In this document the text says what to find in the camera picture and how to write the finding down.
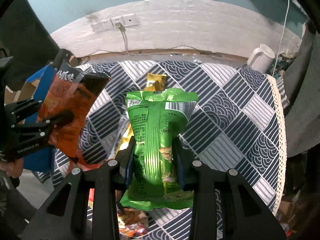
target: silver screw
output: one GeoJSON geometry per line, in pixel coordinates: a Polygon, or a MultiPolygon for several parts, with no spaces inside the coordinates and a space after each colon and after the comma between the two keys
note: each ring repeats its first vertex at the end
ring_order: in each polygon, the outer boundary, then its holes
{"type": "Polygon", "coordinates": [[[232,176],[236,176],[238,174],[238,171],[236,171],[235,169],[231,169],[231,170],[229,170],[229,173],[232,176]]]}
{"type": "Polygon", "coordinates": [[[72,169],[71,173],[72,173],[73,175],[77,175],[77,174],[80,173],[80,171],[81,171],[80,168],[74,168],[74,169],[72,169]]]}
{"type": "Polygon", "coordinates": [[[202,165],[202,162],[201,161],[193,161],[192,165],[195,167],[200,167],[202,165]]]}
{"type": "Polygon", "coordinates": [[[116,166],[118,164],[118,162],[116,161],[116,160],[110,160],[109,162],[108,162],[108,165],[109,166],[116,166]]]}

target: white mug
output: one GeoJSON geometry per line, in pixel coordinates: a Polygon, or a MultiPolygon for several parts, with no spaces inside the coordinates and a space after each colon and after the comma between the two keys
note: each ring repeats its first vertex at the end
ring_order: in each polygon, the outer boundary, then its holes
{"type": "Polygon", "coordinates": [[[253,70],[265,73],[275,57],[272,49],[266,44],[260,44],[248,58],[247,65],[253,70]]]}

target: barcode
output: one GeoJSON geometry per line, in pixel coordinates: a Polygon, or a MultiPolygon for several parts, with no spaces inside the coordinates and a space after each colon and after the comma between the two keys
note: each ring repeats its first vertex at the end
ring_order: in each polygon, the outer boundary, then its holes
{"type": "Polygon", "coordinates": [[[141,101],[142,101],[142,100],[128,99],[127,108],[129,108],[130,106],[139,105],[139,104],[141,103],[141,101]]]}
{"type": "Polygon", "coordinates": [[[166,102],[165,108],[166,110],[175,110],[183,113],[185,117],[190,120],[190,117],[193,113],[193,110],[196,107],[196,101],[190,102],[166,102]]]}

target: blue and white tablecloth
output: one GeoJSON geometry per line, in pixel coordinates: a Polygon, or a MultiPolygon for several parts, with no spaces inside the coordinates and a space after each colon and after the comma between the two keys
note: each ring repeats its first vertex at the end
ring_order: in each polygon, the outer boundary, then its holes
{"type": "MultiPolygon", "coordinates": [[[[123,61],[79,66],[85,72],[111,73],[111,81],[90,110],[80,148],[88,163],[111,158],[126,93],[143,90],[146,74],[167,74],[165,88],[197,92],[199,102],[183,146],[212,169],[240,172],[268,208],[277,211],[284,186],[286,146],[281,99],[275,80],[247,68],[186,61],[123,61]]],[[[65,176],[68,158],[55,151],[52,181],[65,176]]],[[[217,195],[217,228],[221,236],[221,207],[217,195]]],[[[149,232],[143,239],[188,238],[191,209],[148,212],[149,232]]]]}

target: mug handle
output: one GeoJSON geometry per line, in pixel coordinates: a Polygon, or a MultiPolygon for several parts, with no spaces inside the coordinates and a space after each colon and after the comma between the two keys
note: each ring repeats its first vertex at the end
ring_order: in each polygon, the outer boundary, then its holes
{"type": "Polygon", "coordinates": [[[253,64],[253,62],[261,55],[263,54],[263,51],[260,48],[256,48],[250,57],[247,60],[247,65],[250,66],[253,64]]]}

